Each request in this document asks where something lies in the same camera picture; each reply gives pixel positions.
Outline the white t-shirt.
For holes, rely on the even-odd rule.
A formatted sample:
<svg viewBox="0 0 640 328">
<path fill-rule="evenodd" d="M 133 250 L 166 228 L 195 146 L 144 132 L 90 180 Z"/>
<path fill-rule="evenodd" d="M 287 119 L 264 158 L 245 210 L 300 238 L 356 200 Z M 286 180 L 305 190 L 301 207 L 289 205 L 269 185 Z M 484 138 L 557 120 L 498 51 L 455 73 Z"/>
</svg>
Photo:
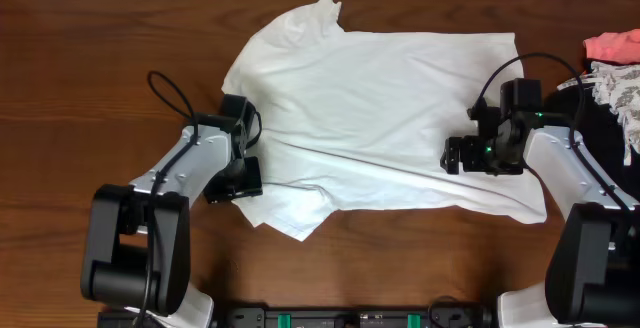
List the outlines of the white t-shirt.
<svg viewBox="0 0 640 328">
<path fill-rule="evenodd" d="M 519 78 L 511 33 L 346 31 L 341 6 L 319 0 L 253 35 L 222 89 L 262 118 L 253 151 L 263 192 L 240 198 L 248 221 L 306 239 L 338 210 L 459 206 L 541 223 L 547 213 L 530 173 L 449 175 L 444 142 L 472 135 L 467 111 Z"/>
</svg>

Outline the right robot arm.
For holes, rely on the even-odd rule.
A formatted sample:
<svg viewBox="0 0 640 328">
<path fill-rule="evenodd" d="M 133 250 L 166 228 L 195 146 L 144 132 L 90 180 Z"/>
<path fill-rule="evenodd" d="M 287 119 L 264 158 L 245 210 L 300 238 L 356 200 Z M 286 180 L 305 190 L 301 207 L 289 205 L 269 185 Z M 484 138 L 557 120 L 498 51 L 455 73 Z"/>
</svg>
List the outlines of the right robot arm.
<svg viewBox="0 0 640 328">
<path fill-rule="evenodd" d="M 503 293 L 500 327 L 636 327 L 639 324 L 639 203 L 586 148 L 569 117 L 490 109 L 475 135 L 449 137 L 449 174 L 536 174 L 565 220 L 543 282 Z"/>
</svg>

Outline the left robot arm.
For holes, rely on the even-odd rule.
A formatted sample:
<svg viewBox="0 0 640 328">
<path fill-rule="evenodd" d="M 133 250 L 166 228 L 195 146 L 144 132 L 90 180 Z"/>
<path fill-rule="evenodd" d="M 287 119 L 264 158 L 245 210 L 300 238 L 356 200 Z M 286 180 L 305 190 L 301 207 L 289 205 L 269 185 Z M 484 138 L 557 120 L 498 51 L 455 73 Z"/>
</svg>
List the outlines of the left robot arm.
<svg viewBox="0 0 640 328">
<path fill-rule="evenodd" d="M 87 300 L 122 308 L 133 327 L 209 327 L 213 299 L 191 283 L 190 209 L 259 196 L 262 119 L 201 115 L 147 173 L 94 194 L 80 278 Z"/>
</svg>

